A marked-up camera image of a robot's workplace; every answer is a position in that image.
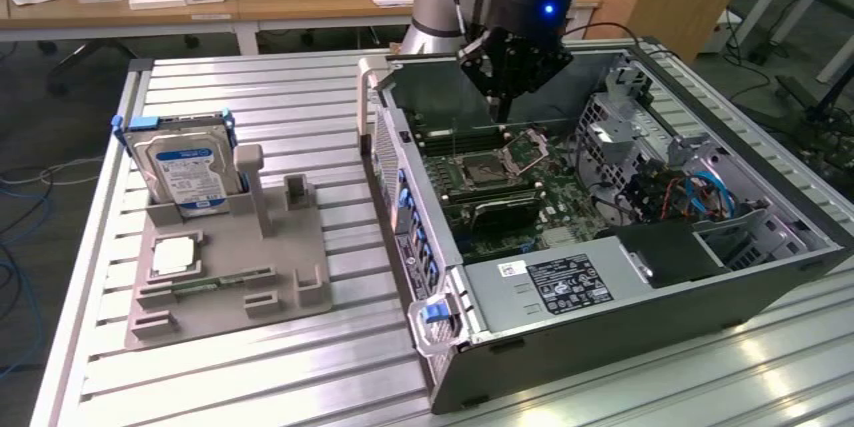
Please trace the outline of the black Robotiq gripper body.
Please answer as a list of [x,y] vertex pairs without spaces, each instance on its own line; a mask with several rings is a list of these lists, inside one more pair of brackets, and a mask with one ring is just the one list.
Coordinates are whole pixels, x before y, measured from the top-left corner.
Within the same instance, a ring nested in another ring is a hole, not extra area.
[[570,4],[571,0],[490,0],[487,49],[498,73],[511,38],[522,37],[539,45],[562,42]]

